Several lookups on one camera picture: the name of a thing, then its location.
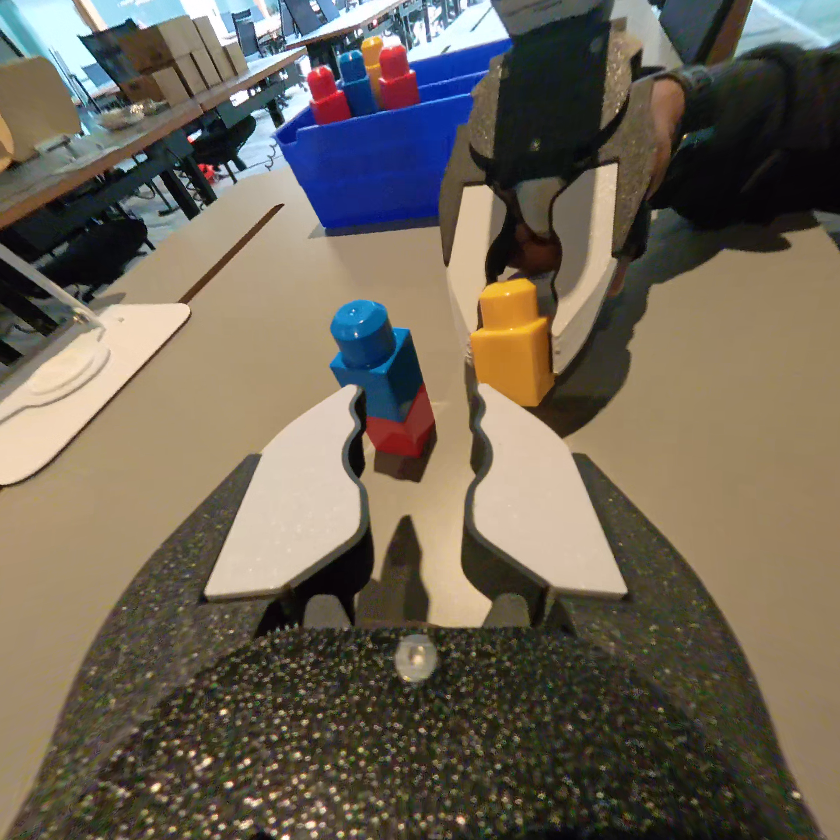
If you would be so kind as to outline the blue mega block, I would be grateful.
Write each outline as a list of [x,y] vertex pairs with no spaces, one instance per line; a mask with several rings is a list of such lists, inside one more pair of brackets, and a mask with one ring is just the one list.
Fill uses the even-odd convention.
[[381,303],[364,299],[343,304],[330,332],[339,349],[330,363],[338,384],[364,390],[368,417],[403,423],[424,385],[411,332],[394,328]]
[[354,118],[366,117],[379,111],[371,79],[360,50],[352,49],[338,57],[342,90],[350,114]]

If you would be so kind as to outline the person's right hand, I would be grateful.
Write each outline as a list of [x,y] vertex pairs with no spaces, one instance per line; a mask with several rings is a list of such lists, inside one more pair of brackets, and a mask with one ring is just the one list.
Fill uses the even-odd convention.
[[[685,109],[686,94],[683,87],[670,77],[657,79],[650,99],[655,149],[647,199],[653,197],[665,179]],[[517,222],[513,231],[513,244],[505,258],[506,267],[513,268],[521,276],[529,278],[558,270],[561,267],[563,251],[556,235],[538,234],[533,231],[524,221],[519,209],[514,215]]]

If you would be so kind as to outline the wooden work table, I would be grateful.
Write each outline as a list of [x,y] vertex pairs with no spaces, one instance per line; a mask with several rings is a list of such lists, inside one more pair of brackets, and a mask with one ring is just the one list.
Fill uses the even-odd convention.
[[56,221],[48,225],[56,231],[72,230],[157,176],[186,218],[194,218],[201,211],[194,196],[200,196],[201,202],[208,205],[216,200],[216,194],[197,167],[194,144],[187,138],[187,130],[197,125],[222,125],[224,130],[231,130],[261,109],[267,109],[274,124],[280,125],[282,114],[277,100],[284,90],[280,73],[306,54],[306,48],[299,46],[258,59],[245,74],[181,105],[164,109],[127,129],[75,138],[69,148],[53,150],[3,173],[1,227],[22,222],[138,155],[143,156],[142,161],[128,174],[92,198],[80,199],[66,211],[59,211]]

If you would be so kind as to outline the dark panel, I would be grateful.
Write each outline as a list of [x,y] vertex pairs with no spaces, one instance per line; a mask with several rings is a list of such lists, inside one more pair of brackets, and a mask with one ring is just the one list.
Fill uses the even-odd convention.
[[734,56],[752,1],[665,1],[659,23],[685,65]]

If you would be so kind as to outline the person's right forearm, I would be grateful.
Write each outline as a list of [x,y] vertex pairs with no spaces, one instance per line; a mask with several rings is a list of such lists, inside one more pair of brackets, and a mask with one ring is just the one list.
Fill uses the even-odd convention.
[[764,45],[661,77],[684,89],[686,109],[653,209],[705,229],[838,215],[838,43]]

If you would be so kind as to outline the black backpack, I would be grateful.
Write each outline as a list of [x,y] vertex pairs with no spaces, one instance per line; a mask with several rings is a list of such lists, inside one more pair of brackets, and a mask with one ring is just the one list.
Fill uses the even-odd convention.
[[73,238],[38,269],[63,288],[108,286],[150,243],[149,229],[142,218],[109,219]]

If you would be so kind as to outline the yellow mega block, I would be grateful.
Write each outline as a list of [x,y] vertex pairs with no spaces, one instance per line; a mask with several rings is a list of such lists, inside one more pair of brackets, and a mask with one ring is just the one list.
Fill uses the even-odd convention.
[[382,68],[381,68],[381,54],[383,49],[383,37],[379,35],[375,35],[369,38],[366,38],[362,41],[360,46],[360,51],[362,53],[362,57],[364,59],[364,68],[367,74],[367,77],[371,83],[371,89],[373,91],[374,97],[378,102],[382,100],[382,91],[381,91],[381,79],[382,79]]
[[539,311],[538,292],[527,278],[489,284],[479,296],[480,327],[469,337],[480,384],[524,407],[538,406],[551,391],[550,320]]

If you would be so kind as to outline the stack of cardboard boxes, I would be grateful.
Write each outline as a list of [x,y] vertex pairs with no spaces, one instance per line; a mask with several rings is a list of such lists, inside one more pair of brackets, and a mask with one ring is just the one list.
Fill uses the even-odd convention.
[[117,36],[112,77],[129,102],[170,106],[219,87],[248,70],[245,54],[218,16],[173,17]]

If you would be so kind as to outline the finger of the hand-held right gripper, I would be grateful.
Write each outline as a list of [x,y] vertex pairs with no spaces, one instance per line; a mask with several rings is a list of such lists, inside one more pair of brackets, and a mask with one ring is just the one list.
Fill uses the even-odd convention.
[[613,257],[616,163],[585,171],[553,201],[553,232],[562,260],[550,334],[552,367],[561,375],[590,336],[617,265]]
[[472,361],[470,337],[479,329],[487,253],[501,233],[506,214],[504,202],[488,186],[471,185],[463,191],[446,279],[455,331],[466,361]]

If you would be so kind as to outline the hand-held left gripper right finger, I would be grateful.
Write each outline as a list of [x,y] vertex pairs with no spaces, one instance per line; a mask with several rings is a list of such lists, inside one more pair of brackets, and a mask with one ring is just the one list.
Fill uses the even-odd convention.
[[573,454],[552,428],[488,384],[471,407],[461,563],[490,598],[487,621],[539,623],[552,594],[621,601],[628,586]]

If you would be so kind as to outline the blue plastic bin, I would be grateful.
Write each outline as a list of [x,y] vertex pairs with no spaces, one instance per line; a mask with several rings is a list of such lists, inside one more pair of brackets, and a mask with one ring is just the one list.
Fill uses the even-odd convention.
[[409,63],[419,103],[324,126],[309,108],[275,133],[325,229],[438,215],[438,195],[471,92],[509,38]]

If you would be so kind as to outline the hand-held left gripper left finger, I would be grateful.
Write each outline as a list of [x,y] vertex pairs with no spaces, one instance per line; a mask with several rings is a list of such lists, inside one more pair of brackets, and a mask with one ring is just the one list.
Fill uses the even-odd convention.
[[255,471],[207,578],[208,602],[297,588],[354,549],[370,527],[364,390],[346,385],[286,425]]

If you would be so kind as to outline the red mega block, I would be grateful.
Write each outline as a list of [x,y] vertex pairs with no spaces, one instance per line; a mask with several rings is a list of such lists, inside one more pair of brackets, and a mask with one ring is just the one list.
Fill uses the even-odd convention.
[[386,111],[414,107],[421,102],[416,72],[410,67],[406,48],[384,46],[380,53],[380,92]]
[[308,73],[311,94],[310,111],[318,126],[343,122],[352,118],[345,93],[329,66],[315,66]]
[[405,420],[368,416],[365,425],[376,452],[410,459],[422,457],[436,426],[425,384],[418,389]]

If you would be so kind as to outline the white flat board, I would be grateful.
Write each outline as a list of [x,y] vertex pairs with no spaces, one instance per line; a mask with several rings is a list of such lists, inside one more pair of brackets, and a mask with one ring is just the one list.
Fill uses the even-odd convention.
[[25,408],[2,421],[2,396],[25,381],[49,354],[88,331],[74,322],[31,354],[1,387],[1,485],[27,480],[52,462],[100,411],[186,324],[191,309],[182,302],[113,304],[97,313],[107,325],[110,357],[101,372],[79,391],[57,402]]

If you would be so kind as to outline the beige paper bag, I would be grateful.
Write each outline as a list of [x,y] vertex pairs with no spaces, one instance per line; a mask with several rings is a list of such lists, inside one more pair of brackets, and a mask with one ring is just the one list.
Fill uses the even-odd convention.
[[48,141],[79,134],[81,121],[58,70],[42,56],[1,66],[1,170]]

